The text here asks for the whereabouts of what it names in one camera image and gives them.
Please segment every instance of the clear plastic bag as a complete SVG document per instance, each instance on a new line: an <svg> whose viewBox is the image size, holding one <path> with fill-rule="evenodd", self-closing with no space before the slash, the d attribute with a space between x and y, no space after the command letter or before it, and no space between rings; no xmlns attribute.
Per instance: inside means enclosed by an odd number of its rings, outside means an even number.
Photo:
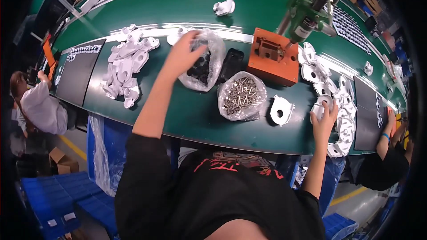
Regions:
<svg viewBox="0 0 427 240"><path fill-rule="evenodd" d="M352 234L359 228L359 223L355 222L352 225L342 228L330 240L341 240Z"/></svg>
<svg viewBox="0 0 427 240"><path fill-rule="evenodd" d="M193 40L191 49L196 49L201 45L206 45L206 42L207 49L211 52L207 85L202 83L199 79L188 76L185 72L179 76L178 79L186 88L208 92L215 85L216 80L220 75L222 63L226 57L226 45L219 35L208 28L204 28L200 30L200 34L198 34Z"/></svg>
<svg viewBox="0 0 427 240"><path fill-rule="evenodd" d="M240 78L249 77L252 78L255 82L255 85L258 89L258 94L256 96L256 100L250 104L248 107L241 109L233 114L227 114L227 111L224 106L224 102L228 99L232 86L234 86L234 81L239 80ZM228 120L259 120L260 115L259 112L262 108L262 104L267 101L267 90L266 86L261 79L256 77L253 74L248 72L238 72L233 77L231 77L228 81L223 83L220 87L218 87L218 109L220 110L220 114L227 118Z"/></svg>
<svg viewBox="0 0 427 240"><path fill-rule="evenodd" d="M393 71L395 72L396 78L399 78L399 79L403 78L402 66L393 64Z"/></svg>
<svg viewBox="0 0 427 240"><path fill-rule="evenodd" d="M102 134L102 132L104 131L104 118L96 114L90 114L89 122L91 123L92 132L95 137L95 149L93 151L93 168L95 172L95 183L107 195L114 197L116 195L117 185L120 181L121 173L120 176L113 176L114 183L112 184L110 182L108 154L107 149L104 145L104 137Z"/></svg>

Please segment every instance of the yellow floor line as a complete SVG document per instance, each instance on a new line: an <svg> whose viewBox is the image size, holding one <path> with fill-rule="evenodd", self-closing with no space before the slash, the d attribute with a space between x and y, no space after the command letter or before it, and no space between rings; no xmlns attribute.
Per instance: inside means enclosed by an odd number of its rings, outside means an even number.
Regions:
<svg viewBox="0 0 427 240"><path fill-rule="evenodd" d="M67 137L58 135L59 138L67 145L69 146L76 154L78 154L82 159L88 160L86 157L86 153L84 153L80 148L78 148L75 144L73 144Z"/></svg>
<svg viewBox="0 0 427 240"><path fill-rule="evenodd" d="M351 193L349 193L349 194L347 194L347 195L345 195L345 196L342 196L342 197L336 198L336 199L334 199L334 200L332 200L332 201L330 202L330 206L333 206L333 205L336 205L336 204L338 204L338 203L341 203L341 202L343 202L343 201L345 201L345 200L349 199L350 197L354 197L355 195L360 194L361 192L363 192L363 191L365 191L365 190L367 190L367 188L366 188L366 187L361 187L361 188L359 188L359 189L357 189L357 190L354 190L353 192L351 192Z"/></svg>

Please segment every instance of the woman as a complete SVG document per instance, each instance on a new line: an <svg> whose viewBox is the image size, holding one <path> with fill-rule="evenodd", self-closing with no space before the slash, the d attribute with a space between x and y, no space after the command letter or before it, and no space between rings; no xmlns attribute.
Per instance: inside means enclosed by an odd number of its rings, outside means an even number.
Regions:
<svg viewBox="0 0 427 240"><path fill-rule="evenodd" d="M37 127L43 132L63 135L73 127L74 112L68 110L58 99L49 96L52 83L43 71L38 72L41 80L36 87L28 89L22 72L14 72L10 78L10 91L26 121L27 129Z"/></svg>

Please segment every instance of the black t-shirt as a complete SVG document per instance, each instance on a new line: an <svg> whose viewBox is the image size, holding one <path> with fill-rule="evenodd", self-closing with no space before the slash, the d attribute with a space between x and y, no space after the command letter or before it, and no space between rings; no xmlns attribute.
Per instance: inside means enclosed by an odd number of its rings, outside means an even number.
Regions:
<svg viewBox="0 0 427 240"><path fill-rule="evenodd" d="M132 134L115 197L122 240L205 239L224 223L257 223L268 239L324 239L318 201L293 191L257 155L196 151L176 178L157 138Z"/></svg>
<svg viewBox="0 0 427 240"><path fill-rule="evenodd" d="M406 176L409 162L400 142L395 147L389 145L384 160L377 153L367 154L356 177L356 185L384 191Z"/></svg>

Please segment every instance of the bag of screws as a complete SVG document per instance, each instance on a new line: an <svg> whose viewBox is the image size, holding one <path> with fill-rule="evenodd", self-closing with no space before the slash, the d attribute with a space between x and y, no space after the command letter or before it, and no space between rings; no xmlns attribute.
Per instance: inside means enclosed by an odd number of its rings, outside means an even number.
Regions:
<svg viewBox="0 0 427 240"><path fill-rule="evenodd" d="M220 75L222 62L226 56L226 45L219 35L208 28L200 30L190 48L194 51L201 45L207 45L204 54L178 79L186 88L208 92Z"/></svg>
<svg viewBox="0 0 427 240"><path fill-rule="evenodd" d="M228 120L259 120L267 100L266 86L248 72L238 72L218 88L218 109Z"/></svg>

